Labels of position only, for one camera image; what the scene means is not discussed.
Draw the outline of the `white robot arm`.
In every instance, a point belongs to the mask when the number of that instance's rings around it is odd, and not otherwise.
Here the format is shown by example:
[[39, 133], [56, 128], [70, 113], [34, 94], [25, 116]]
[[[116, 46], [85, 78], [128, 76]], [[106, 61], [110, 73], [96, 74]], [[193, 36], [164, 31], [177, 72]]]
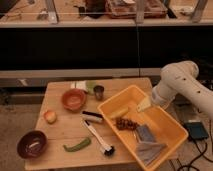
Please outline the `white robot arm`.
[[213, 91], [197, 80], [198, 74], [198, 65], [193, 61], [167, 64], [161, 69], [161, 80], [152, 89], [152, 103], [165, 107], [181, 94], [213, 120]]

